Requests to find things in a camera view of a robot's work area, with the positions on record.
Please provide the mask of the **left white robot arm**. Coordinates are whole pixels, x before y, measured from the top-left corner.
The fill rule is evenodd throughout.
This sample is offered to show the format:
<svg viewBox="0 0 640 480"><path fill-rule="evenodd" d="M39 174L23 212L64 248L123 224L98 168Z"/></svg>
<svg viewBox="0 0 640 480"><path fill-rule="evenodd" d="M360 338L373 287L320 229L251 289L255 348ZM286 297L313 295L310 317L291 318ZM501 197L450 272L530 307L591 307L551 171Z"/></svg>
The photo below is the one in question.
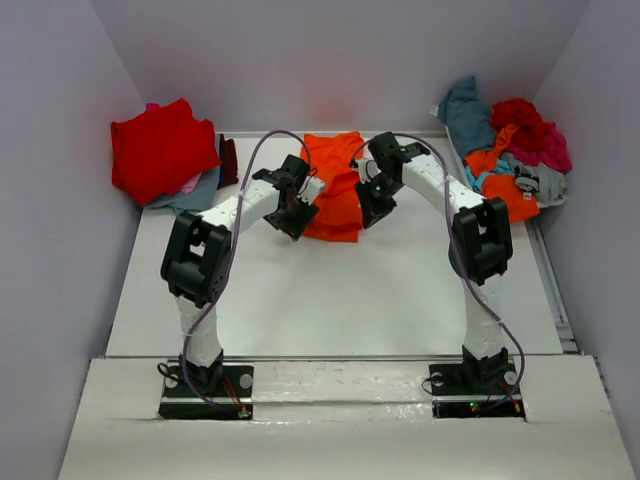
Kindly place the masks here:
<svg viewBox="0 0 640 480"><path fill-rule="evenodd" d="M212 395L223 376L216 304L229 282L240 235L265 221L298 240L319 212L315 200L325 188L303 159L289 155L281 167L257 171L222 203L176 217L160 274L180 314L179 379L195 395Z"/></svg>

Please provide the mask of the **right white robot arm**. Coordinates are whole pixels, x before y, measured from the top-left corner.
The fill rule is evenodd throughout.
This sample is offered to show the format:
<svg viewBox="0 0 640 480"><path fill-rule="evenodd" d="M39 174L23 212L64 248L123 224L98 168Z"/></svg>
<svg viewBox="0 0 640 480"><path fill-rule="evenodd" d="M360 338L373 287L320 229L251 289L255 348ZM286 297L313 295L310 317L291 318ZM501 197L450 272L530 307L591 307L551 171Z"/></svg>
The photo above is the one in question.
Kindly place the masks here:
<svg viewBox="0 0 640 480"><path fill-rule="evenodd" d="M363 146L369 158L354 156L350 162L360 177L355 191L363 225L369 228L387 217L403 188L443 215L449 262L463 286L466 333L461 361L431 365L424 384L438 397L492 395L514 370L498 315L501 280L513 255L507 206L457 180L428 142L409 135L401 144L400 138L379 134Z"/></svg>

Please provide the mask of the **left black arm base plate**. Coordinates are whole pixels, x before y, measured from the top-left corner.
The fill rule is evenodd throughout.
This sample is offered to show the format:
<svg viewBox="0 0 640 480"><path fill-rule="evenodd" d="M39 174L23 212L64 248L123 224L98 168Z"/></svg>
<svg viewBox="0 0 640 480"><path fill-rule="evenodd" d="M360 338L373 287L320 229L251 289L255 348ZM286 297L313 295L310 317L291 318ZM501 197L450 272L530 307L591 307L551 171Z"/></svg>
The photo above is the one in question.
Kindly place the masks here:
<svg viewBox="0 0 640 480"><path fill-rule="evenodd" d="M196 379L193 385L203 401L182 378L176 361L159 363L158 373L163 377L163 388L158 415L165 420L249 421L253 419L254 366L226 364L219 379L205 386Z"/></svg>

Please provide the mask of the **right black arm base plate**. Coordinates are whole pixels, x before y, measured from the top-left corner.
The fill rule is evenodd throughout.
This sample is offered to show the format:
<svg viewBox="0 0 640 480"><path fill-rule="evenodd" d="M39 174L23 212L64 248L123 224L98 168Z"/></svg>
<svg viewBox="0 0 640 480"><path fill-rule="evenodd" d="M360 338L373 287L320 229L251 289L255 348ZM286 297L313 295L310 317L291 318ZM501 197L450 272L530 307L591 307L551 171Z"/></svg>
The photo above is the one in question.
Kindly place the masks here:
<svg viewBox="0 0 640 480"><path fill-rule="evenodd" d="M480 419L526 417L518 373L513 364L487 380L473 383L462 376L462 364L440 363L429 366L421 387L431 396L435 419Z"/></svg>

